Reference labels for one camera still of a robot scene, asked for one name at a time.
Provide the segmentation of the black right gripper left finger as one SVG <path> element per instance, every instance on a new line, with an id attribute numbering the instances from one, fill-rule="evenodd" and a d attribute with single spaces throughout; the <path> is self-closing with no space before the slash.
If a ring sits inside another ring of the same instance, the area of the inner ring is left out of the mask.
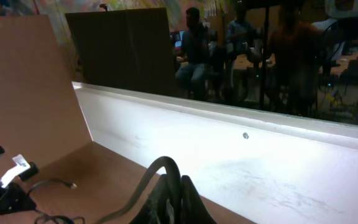
<path id="1" fill-rule="evenodd" d="M 167 175 L 163 174 L 159 177 L 139 213 L 129 224 L 169 224 L 170 216 L 167 212 L 169 200 Z"/>

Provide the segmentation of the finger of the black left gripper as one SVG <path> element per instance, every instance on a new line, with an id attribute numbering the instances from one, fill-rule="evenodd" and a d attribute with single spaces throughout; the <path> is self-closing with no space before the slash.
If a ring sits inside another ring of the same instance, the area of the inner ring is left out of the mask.
<path id="1" fill-rule="evenodd" d="M 19 184 L 10 183 L 0 196 L 0 215 L 33 211 L 37 207 Z"/>

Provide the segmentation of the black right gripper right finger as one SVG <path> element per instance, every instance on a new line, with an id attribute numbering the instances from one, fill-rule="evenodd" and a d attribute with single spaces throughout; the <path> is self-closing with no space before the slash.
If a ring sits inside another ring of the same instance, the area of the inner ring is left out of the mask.
<path id="1" fill-rule="evenodd" d="M 182 224 L 216 224 L 188 175 L 181 177 Z"/>

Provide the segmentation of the brown side panel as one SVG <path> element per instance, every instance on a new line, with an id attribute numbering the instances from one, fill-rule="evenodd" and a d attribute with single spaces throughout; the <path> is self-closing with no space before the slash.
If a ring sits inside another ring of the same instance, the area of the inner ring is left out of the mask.
<path id="1" fill-rule="evenodd" d="M 43 167 L 90 142 L 49 18 L 0 17 L 0 175 L 16 155 Z"/>

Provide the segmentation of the seated person in background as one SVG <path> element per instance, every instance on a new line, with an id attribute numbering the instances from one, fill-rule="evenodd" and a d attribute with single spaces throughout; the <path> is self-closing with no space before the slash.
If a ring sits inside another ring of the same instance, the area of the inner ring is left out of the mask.
<path id="1" fill-rule="evenodd" d="M 200 10 L 190 7 L 186 10 L 186 25 L 181 40 L 179 56 L 187 59 L 175 73 L 178 84 L 193 92 L 194 99 L 204 100 L 206 68 L 209 60 L 208 31 L 200 21 Z"/>

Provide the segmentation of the dark upright board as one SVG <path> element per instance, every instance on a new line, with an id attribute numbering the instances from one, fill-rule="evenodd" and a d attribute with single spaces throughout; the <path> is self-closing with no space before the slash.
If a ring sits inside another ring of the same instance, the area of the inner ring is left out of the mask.
<path id="1" fill-rule="evenodd" d="M 179 97 L 165 8 L 65 15 L 88 84 Z"/>

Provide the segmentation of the person in patterned shirt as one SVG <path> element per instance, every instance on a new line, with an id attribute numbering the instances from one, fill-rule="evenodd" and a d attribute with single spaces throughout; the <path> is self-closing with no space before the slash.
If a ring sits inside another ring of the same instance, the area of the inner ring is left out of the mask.
<path id="1" fill-rule="evenodd" d="M 241 104 L 249 94 L 249 72 L 247 69 L 234 69 L 238 56 L 246 55 L 249 59 L 253 52 L 249 44 L 253 43 L 256 30 L 246 21 L 247 3 L 237 1 L 235 5 L 236 17 L 227 25 L 226 32 L 226 102 L 230 105 Z"/>

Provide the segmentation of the standing person in orange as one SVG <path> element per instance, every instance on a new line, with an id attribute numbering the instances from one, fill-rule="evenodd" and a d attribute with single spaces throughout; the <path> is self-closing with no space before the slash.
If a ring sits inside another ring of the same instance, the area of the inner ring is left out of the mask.
<path id="1" fill-rule="evenodd" d="M 268 54 L 275 56 L 276 74 L 288 84 L 286 111 L 304 116 L 315 98 L 314 50 L 321 31 L 299 21 L 302 1 L 284 1 L 279 26 L 268 40 Z"/>

